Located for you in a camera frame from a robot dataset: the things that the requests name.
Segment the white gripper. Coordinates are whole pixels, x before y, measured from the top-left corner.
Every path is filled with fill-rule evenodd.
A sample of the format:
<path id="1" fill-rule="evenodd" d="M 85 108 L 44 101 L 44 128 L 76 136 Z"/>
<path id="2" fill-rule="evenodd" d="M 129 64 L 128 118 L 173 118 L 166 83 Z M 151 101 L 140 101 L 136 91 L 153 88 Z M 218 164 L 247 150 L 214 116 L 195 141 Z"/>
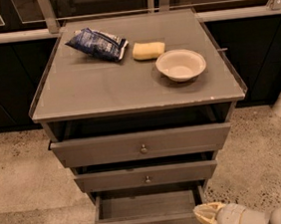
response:
<path id="1" fill-rule="evenodd" d="M 202 203 L 193 208 L 201 224 L 270 224 L 270 215 L 235 203 Z"/>

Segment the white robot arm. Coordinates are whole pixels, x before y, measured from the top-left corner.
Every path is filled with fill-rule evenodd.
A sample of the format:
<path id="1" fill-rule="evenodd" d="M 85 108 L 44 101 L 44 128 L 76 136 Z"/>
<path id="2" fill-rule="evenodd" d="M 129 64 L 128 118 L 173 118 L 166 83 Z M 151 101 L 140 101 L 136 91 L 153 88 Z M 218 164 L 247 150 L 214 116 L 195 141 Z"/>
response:
<path id="1" fill-rule="evenodd" d="M 281 94 L 273 109 L 281 117 Z M 212 202 L 195 206 L 193 213 L 201 224 L 281 224 L 281 207 L 267 213 L 241 204 Z"/>

